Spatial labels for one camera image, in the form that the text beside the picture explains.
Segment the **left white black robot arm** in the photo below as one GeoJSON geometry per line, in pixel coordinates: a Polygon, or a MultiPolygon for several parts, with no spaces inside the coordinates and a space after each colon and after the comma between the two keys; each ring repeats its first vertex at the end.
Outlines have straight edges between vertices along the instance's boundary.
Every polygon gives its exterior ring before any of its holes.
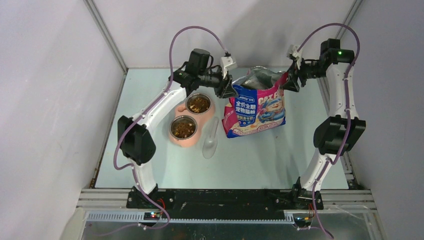
{"type": "Polygon", "coordinates": [[[237,67],[236,60],[228,52],[218,65],[213,65],[213,60],[208,51],[195,48],[181,67],[171,69],[165,88],[147,107],[131,117],[123,115],[117,122],[115,152],[121,151],[129,160],[135,186],[141,192],[138,201],[145,208],[153,208],[158,202],[151,164],[157,149],[152,132],[162,119],[199,87],[212,88],[221,99],[237,96],[229,73],[237,67]]]}

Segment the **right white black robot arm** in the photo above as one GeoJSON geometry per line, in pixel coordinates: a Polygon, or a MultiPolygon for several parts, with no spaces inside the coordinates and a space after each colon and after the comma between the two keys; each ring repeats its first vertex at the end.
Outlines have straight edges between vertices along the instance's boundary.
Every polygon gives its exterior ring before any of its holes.
{"type": "Polygon", "coordinates": [[[349,152],[366,129],[359,118],[353,92],[355,52],[341,48],[340,40],[329,38],[321,43],[318,59],[302,57],[300,45],[291,45],[287,57],[292,64],[287,71],[286,91],[299,92],[307,80],[326,79],[328,83],[328,117],[313,135],[314,155],[306,171],[293,186],[291,204],[304,209],[321,189],[324,177],[340,157],[349,152]]]}

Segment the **clear plastic scoop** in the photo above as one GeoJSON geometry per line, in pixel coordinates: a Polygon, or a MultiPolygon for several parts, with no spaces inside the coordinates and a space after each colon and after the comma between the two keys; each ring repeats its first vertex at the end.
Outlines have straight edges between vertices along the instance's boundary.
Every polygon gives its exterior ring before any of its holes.
{"type": "Polygon", "coordinates": [[[205,137],[202,148],[202,155],[205,159],[212,158],[216,152],[218,145],[217,130],[219,122],[220,120],[216,116],[211,120],[210,130],[205,137]]]}

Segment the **pink pet food bag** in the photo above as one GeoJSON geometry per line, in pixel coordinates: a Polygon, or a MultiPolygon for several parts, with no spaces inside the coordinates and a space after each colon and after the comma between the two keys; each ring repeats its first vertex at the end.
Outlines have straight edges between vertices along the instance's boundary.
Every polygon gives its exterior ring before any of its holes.
{"type": "Polygon", "coordinates": [[[238,96],[229,98],[222,119],[226,137],[237,138],[283,126],[283,85],[287,80],[287,72],[274,72],[263,66],[252,67],[234,80],[232,85],[238,96]]]}

